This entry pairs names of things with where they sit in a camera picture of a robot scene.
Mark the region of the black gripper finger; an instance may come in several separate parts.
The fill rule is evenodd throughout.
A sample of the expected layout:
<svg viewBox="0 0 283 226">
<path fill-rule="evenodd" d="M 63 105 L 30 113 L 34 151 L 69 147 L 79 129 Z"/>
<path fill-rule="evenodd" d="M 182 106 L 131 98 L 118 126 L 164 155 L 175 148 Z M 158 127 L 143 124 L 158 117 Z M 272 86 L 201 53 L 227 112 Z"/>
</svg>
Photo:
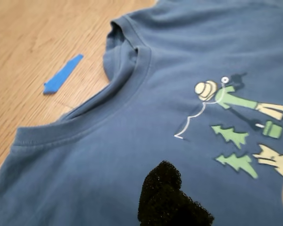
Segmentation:
<svg viewBox="0 0 283 226">
<path fill-rule="evenodd" d="M 181 190 L 181 174 L 162 161 L 146 176 L 138 220 L 141 226 L 210 226 L 214 216 Z"/>
</svg>

